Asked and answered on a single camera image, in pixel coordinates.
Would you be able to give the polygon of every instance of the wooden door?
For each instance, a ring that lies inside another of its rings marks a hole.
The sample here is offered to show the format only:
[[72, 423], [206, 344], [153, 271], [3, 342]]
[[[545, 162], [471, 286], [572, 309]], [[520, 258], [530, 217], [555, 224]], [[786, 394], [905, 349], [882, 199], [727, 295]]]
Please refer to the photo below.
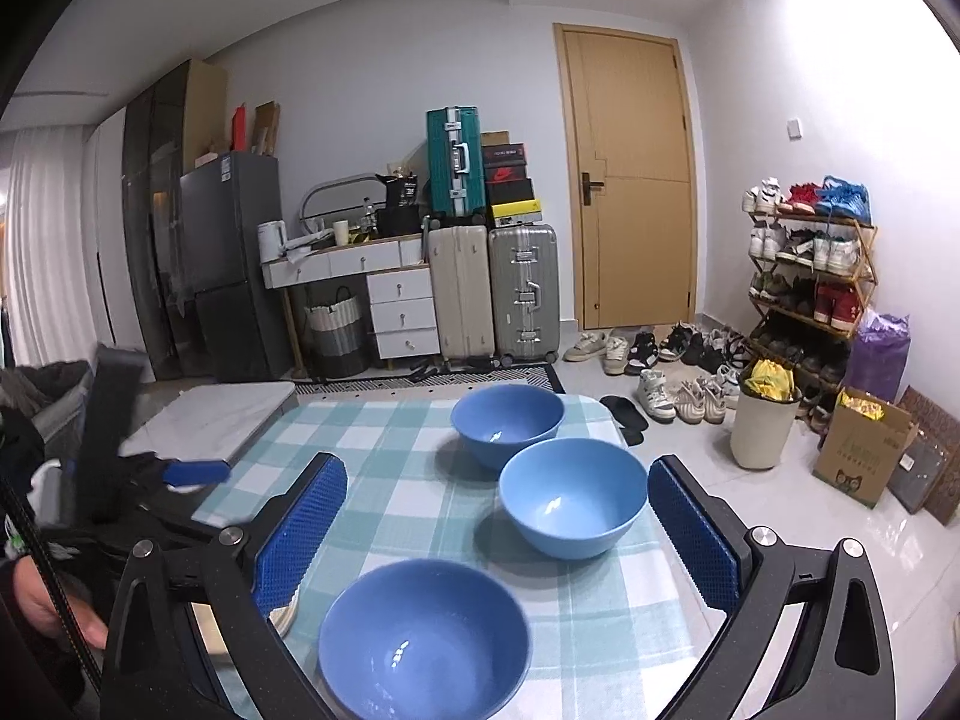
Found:
[[[676, 46], [576, 28], [558, 34], [575, 139], [581, 324], [690, 319], [695, 221]], [[603, 184], [589, 199], [584, 173]]]

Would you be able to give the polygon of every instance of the slipper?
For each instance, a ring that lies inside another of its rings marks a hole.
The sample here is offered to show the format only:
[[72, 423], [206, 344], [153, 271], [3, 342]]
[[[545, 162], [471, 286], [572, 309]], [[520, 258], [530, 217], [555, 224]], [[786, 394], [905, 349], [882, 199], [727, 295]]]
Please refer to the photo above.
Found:
[[623, 436], [623, 440], [627, 442], [627, 446], [637, 446], [643, 443], [643, 434], [636, 430], [622, 427], [620, 428], [620, 435]]
[[650, 423], [627, 398], [604, 395], [600, 402], [610, 410], [613, 418], [628, 430], [640, 433], [650, 427]]

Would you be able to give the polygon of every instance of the blue gripper pad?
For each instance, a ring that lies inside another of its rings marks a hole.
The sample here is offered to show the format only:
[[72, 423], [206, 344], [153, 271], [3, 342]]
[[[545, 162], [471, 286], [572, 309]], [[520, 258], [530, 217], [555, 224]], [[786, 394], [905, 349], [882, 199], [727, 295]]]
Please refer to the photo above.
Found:
[[731, 614], [740, 602], [733, 553], [700, 507], [661, 460], [650, 466], [650, 505], [709, 608]]
[[330, 457], [257, 555], [253, 600], [262, 615], [290, 603], [346, 497], [347, 469]]

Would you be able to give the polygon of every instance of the bowl rim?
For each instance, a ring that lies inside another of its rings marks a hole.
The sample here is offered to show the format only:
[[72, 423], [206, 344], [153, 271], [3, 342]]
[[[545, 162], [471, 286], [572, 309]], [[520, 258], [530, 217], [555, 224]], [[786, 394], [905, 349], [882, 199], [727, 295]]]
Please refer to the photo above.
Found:
[[643, 471], [644, 480], [647, 481], [647, 484], [649, 485], [649, 473], [647, 469], [645, 469], [643, 467], [643, 464], [640, 462], [640, 460], [634, 457], [632, 452], [630, 452], [630, 450], [627, 450], [625, 447], [616, 445], [613, 442], [606, 442], [606, 440], [603, 440], [603, 439], [594, 439], [594, 437], [592, 436], [558, 436], [558, 437], [555, 437], [555, 439], [547, 439], [547, 440], [544, 440], [543, 442], [538, 442], [538, 443], [535, 443], [534, 445], [524, 447], [522, 450], [520, 450], [520, 452], [517, 452], [517, 454], [512, 456], [510, 460], [507, 460], [507, 464], [503, 466], [503, 470], [500, 471], [500, 478], [496, 482], [497, 497], [499, 498], [500, 504], [501, 506], [503, 506], [504, 511], [507, 512], [507, 515], [515, 523], [517, 523], [518, 525], [522, 525], [527, 530], [533, 531], [538, 536], [543, 536], [544, 538], [553, 538], [554, 541], [563, 541], [564, 543], [571, 543], [571, 544], [579, 544], [579, 543], [583, 543], [584, 541], [595, 541], [598, 538], [604, 538], [605, 536], [612, 536], [614, 533], [617, 533], [618, 531], [629, 528], [634, 522], [637, 521], [637, 517], [639, 517], [640, 513], [643, 511], [643, 507], [645, 507], [647, 503], [649, 503], [650, 501], [649, 488], [648, 490], [645, 491], [643, 495], [643, 503], [640, 504], [640, 508], [637, 509], [637, 511], [634, 513], [632, 517], [625, 520], [624, 522], [617, 525], [616, 527], [610, 528], [607, 531], [603, 531], [602, 533], [594, 533], [593, 536], [580, 536], [579, 538], [573, 538], [573, 536], [557, 536], [555, 533], [547, 533], [546, 531], [541, 530], [540, 528], [536, 528], [536, 526], [529, 524], [525, 519], [523, 519], [522, 517], [518, 517], [516, 514], [510, 511], [510, 507], [507, 505], [507, 501], [503, 496], [503, 479], [504, 479], [504, 476], [507, 474], [507, 469], [510, 467], [510, 464], [512, 464], [513, 461], [515, 461], [528, 449], [534, 449], [534, 447], [537, 447], [537, 446], [550, 445], [553, 442], [570, 442], [570, 440], [576, 440], [576, 442], [580, 442], [582, 440], [583, 442], [603, 443], [604, 445], [611, 446], [614, 449], [621, 450], [622, 452], [629, 455], [630, 458], [635, 463], [637, 463], [637, 465], [640, 467], [640, 470]]
[[350, 582], [336, 598], [333, 599], [333, 603], [330, 604], [330, 608], [323, 615], [323, 620], [320, 621], [320, 627], [317, 630], [317, 665], [316, 670], [320, 675], [320, 678], [323, 679], [323, 684], [329, 690], [330, 696], [337, 701], [341, 707], [347, 709], [349, 712], [352, 712], [358, 720], [365, 720], [367, 717], [363, 714], [360, 707], [352, 707], [351, 704], [348, 704], [347, 701], [333, 688], [333, 685], [330, 685], [330, 680], [323, 673], [322, 666], [322, 655], [320, 654], [320, 642], [323, 641], [323, 629], [326, 627], [326, 621], [330, 618], [330, 613], [333, 612], [336, 605], [339, 603], [340, 599], [347, 594], [347, 591], [360, 584], [363, 580], [366, 580], [367, 577], [373, 576], [377, 573], [389, 573], [390, 570], [397, 570], [400, 565], [410, 565], [410, 563], [429, 563], [429, 565], [440, 565], [445, 569], [450, 569], [450, 567], [456, 568], [457, 570], [465, 569], [467, 572], [472, 572], [473, 574], [478, 574], [484, 580], [492, 583], [494, 586], [498, 587], [506, 596], [510, 599], [511, 603], [517, 608], [517, 611], [520, 613], [520, 619], [523, 621], [523, 630], [526, 634], [526, 656], [523, 661], [523, 667], [520, 669], [520, 673], [517, 675], [515, 683], [510, 687], [510, 689], [504, 693], [503, 698], [496, 703], [493, 707], [490, 708], [490, 714], [487, 717], [493, 717], [494, 714], [500, 712], [503, 707], [507, 706], [507, 703], [510, 702], [510, 699], [517, 694], [517, 690], [520, 690], [520, 687], [526, 682], [527, 674], [530, 672], [530, 664], [533, 661], [533, 652], [534, 652], [534, 640], [533, 640], [533, 629], [530, 627], [530, 619], [527, 617], [526, 611], [523, 610], [523, 605], [517, 600], [517, 596], [512, 593], [510, 587], [507, 587], [500, 579], [497, 579], [493, 574], [488, 571], [483, 570], [482, 568], [476, 568], [468, 563], [458, 562], [457, 560], [448, 560], [445, 557], [402, 557], [400, 560], [394, 560], [393, 562], [386, 563], [386, 565], [378, 565], [378, 567], [373, 568], [368, 571], [366, 574], [361, 574], [356, 579]]
[[[474, 395], [479, 395], [482, 392], [489, 392], [492, 389], [504, 389], [506, 386], [518, 386], [519, 388], [534, 389], [534, 391], [542, 392], [545, 395], [552, 395], [554, 400], [560, 404], [560, 418], [553, 425], [551, 425], [549, 428], [544, 430], [544, 432], [539, 433], [538, 435], [535, 435], [535, 436], [531, 436], [529, 437], [529, 439], [521, 440], [520, 442], [492, 442], [489, 439], [479, 439], [477, 436], [472, 436], [467, 431], [457, 427], [454, 420], [456, 418], [456, 413], [457, 413], [457, 410], [460, 408], [460, 405], [462, 405], [464, 402], [469, 401], [469, 399], [471, 399]], [[455, 431], [457, 431], [465, 439], [469, 439], [472, 442], [483, 443], [484, 445], [491, 445], [491, 446], [522, 446], [530, 442], [541, 442], [542, 440], [544, 440], [544, 436], [548, 436], [551, 433], [555, 433], [556, 429], [563, 424], [563, 420], [565, 418], [566, 418], [566, 404], [563, 403], [563, 399], [555, 392], [549, 391], [549, 389], [544, 389], [541, 386], [534, 386], [532, 384], [505, 384], [504, 383], [504, 384], [494, 384], [493, 386], [483, 386], [483, 388], [474, 389], [474, 391], [468, 392], [466, 395], [461, 397], [456, 402], [453, 409], [450, 410], [450, 425], [453, 427]]]

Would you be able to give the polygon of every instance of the silver bolt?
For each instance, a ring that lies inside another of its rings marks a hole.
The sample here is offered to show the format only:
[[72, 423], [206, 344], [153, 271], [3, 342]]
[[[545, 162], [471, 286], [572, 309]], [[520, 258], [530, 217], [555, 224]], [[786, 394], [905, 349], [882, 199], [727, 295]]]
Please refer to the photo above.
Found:
[[236, 525], [230, 525], [229, 528], [223, 528], [222, 531], [220, 531], [220, 535], [217, 536], [217, 541], [224, 547], [232, 547], [234, 544], [239, 543], [241, 538], [243, 538], [243, 531]]
[[850, 557], [862, 557], [863, 544], [861, 544], [855, 538], [844, 538], [843, 551], [850, 555]]
[[772, 547], [776, 544], [776, 533], [774, 533], [773, 528], [768, 528], [766, 525], [757, 525], [751, 533], [754, 541], [760, 546]]
[[154, 550], [154, 543], [149, 538], [141, 538], [133, 544], [133, 557], [147, 557]]

